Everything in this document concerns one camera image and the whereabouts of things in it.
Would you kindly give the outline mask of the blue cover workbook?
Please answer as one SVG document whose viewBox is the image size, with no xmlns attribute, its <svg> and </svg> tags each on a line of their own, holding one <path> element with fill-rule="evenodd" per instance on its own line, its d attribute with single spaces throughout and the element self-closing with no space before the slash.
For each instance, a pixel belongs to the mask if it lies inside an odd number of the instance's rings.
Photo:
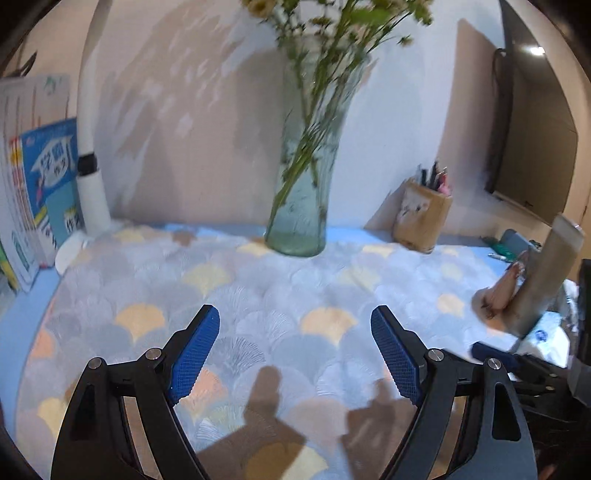
<svg viewBox="0 0 591 480">
<path fill-rule="evenodd" d="M 77 122 L 68 118 L 20 135 L 28 212 L 45 255 L 81 227 L 76 186 Z"/>
</svg>

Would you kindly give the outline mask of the pens in holder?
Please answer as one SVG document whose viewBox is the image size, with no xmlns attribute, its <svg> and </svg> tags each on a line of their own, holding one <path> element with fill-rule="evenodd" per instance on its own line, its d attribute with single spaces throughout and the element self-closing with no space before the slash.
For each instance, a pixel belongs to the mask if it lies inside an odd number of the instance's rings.
<svg viewBox="0 0 591 480">
<path fill-rule="evenodd" d="M 419 165 L 412 180 L 425 188 L 451 197 L 452 188 L 449 182 L 448 169 L 435 160 L 430 168 Z"/>
</svg>

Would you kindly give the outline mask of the wall-mounted black television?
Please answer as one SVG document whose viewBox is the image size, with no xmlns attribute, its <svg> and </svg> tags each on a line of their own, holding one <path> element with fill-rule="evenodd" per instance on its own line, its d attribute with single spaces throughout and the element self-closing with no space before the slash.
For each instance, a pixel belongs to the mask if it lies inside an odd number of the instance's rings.
<svg viewBox="0 0 591 480">
<path fill-rule="evenodd" d="M 493 54 L 496 107 L 485 189 L 546 224 L 564 211 L 578 133 L 543 47 L 506 1 L 505 46 Z"/>
</svg>

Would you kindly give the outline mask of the woven pen holder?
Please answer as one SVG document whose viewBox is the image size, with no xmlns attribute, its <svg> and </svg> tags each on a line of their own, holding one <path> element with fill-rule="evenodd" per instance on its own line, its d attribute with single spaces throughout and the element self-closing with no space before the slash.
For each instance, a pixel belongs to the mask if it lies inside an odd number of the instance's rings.
<svg viewBox="0 0 591 480">
<path fill-rule="evenodd" d="M 430 254 L 437 244 L 452 203 L 452 196 L 408 180 L 394 222 L 394 241 L 411 250 Z"/>
</svg>

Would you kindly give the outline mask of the green flower stems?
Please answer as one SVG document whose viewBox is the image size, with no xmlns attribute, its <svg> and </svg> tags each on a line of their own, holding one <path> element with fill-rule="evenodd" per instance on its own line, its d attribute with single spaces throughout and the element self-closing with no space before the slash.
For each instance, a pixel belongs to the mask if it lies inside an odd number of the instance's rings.
<svg viewBox="0 0 591 480">
<path fill-rule="evenodd" d="M 339 149 L 339 136 L 356 86 L 382 44 L 410 45 L 398 27 L 406 20 L 422 26 L 434 17 L 429 1 L 244 1 L 242 8 L 276 34 L 287 60 L 287 80 L 295 105 L 287 120 L 297 122 L 294 140 L 281 156 L 280 188 L 274 195 L 270 224 L 287 209 L 299 179 L 307 177 L 317 196 L 317 211 L 327 217 L 321 191 Z"/>
</svg>

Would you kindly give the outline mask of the glass flower vase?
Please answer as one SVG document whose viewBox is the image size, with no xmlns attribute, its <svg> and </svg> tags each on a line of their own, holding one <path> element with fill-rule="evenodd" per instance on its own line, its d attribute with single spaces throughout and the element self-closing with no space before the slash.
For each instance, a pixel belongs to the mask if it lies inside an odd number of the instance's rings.
<svg viewBox="0 0 591 480">
<path fill-rule="evenodd" d="M 312 257 L 325 249 L 332 171 L 353 95 L 370 63 L 347 52 L 325 73 L 313 49 L 283 74 L 283 135 L 266 245 L 281 254 Z"/>
</svg>

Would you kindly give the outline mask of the patterned fan-motif table mat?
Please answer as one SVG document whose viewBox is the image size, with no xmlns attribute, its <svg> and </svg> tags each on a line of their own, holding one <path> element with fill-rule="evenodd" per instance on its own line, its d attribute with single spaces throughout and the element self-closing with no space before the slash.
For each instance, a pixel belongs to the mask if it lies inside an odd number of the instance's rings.
<svg viewBox="0 0 591 480">
<path fill-rule="evenodd" d="M 138 358 L 201 306 L 218 337 L 175 413 L 213 479 L 376 479 L 414 406 L 397 391 L 370 333 L 388 306 L 431 348 L 468 357 L 515 338 L 475 312 L 505 265 L 450 240 L 420 254 L 343 234 L 294 258 L 250 233 L 133 226 L 92 242 L 61 278 L 27 355 L 16 443 L 48 476 L 67 404 L 87 362 Z"/>
</svg>

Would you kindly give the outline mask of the teal small box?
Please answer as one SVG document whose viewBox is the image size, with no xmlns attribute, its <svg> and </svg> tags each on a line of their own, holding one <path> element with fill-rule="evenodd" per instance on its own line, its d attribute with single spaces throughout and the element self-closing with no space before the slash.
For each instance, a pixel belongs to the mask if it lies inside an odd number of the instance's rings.
<svg viewBox="0 0 591 480">
<path fill-rule="evenodd" d="M 513 263 L 517 259 L 517 255 L 513 253 L 499 239 L 486 236 L 481 237 L 481 240 L 492 250 L 492 252 L 489 254 L 491 258 L 503 261 L 505 263 Z"/>
</svg>

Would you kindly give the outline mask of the white desk lamp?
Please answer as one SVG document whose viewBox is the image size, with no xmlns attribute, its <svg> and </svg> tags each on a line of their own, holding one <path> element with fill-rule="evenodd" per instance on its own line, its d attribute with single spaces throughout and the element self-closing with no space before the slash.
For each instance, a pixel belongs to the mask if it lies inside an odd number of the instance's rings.
<svg viewBox="0 0 591 480">
<path fill-rule="evenodd" d="M 97 2 L 82 53 L 77 89 L 78 165 L 76 186 L 83 228 L 74 232 L 58 249 L 55 269 L 63 275 L 88 242 L 112 227 L 104 182 L 95 149 L 98 118 L 96 79 L 101 37 L 112 7 L 110 1 Z"/>
</svg>

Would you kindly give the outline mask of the blue felt pouch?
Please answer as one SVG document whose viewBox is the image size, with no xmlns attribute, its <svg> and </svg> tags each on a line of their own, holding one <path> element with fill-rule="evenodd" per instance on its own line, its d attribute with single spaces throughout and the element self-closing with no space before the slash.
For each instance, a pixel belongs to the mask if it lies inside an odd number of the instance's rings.
<svg viewBox="0 0 591 480">
<path fill-rule="evenodd" d="M 514 229 L 507 229 L 501 236 L 500 243 L 512 254 L 519 256 L 524 251 L 540 252 L 542 244 L 528 240 Z"/>
</svg>

